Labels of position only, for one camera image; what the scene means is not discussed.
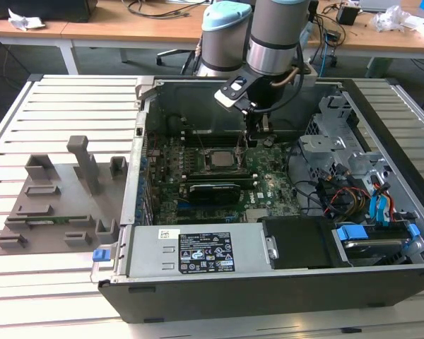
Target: motherboard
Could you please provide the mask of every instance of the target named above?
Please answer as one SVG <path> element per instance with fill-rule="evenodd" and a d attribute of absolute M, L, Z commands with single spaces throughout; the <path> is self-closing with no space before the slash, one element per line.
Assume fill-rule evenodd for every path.
<path fill-rule="evenodd" d="M 154 225 L 256 222 L 300 214 L 285 174 L 287 143 L 197 146 L 189 147 L 183 138 L 148 139 Z"/>

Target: power supply label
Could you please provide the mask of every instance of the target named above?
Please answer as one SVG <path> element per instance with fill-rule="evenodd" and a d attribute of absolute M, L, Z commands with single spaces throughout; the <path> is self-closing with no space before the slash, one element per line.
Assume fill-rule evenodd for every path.
<path fill-rule="evenodd" d="M 223 233 L 179 234 L 179 272 L 234 272 L 231 235 Z"/>

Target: white label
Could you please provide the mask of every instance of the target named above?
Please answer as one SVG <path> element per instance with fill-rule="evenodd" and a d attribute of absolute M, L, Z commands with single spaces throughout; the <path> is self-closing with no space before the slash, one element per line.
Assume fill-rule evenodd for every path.
<path fill-rule="evenodd" d="M 217 266 L 232 266 L 232 265 L 233 265 L 232 260 L 217 261 Z"/>
<path fill-rule="evenodd" d="M 180 229 L 158 230 L 158 239 L 178 239 Z"/>

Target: barcode sticker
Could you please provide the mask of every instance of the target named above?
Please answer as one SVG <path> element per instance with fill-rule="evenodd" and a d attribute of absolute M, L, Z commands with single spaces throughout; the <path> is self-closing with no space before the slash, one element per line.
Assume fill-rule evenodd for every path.
<path fill-rule="evenodd" d="M 158 239 L 178 239 L 179 233 L 181 232 L 180 229 L 169 229 L 169 230 L 158 230 Z"/>

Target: green circuit board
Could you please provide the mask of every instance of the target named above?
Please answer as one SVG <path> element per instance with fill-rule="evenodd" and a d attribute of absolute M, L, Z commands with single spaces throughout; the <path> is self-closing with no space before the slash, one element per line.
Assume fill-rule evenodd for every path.
<path fill-rule="evenodd" d="M 258 146 L 246 149 L 242 167 L 252 175 L 257 174 L 254 179 L 257 184 L 251 189 L 242 189 L 238 203 L 232 206 L 200 207 L 191 206 L 182 198 L 183 175 L 189 171 L 201 173 L 206 170 L 204 151 L 209 154 L 219 152 L 222 155 L 233 153 L 235 149 L 186 148 L 173 139 L 161 141 L 159 147 L 154 153 L 148 151 L 153 188 L 158 199 L 154 225 L 256 222 L 264 216 L 300 214 L 298 200 L 283 171 L 283 144 L 275 144 L 272 148 Z"/>

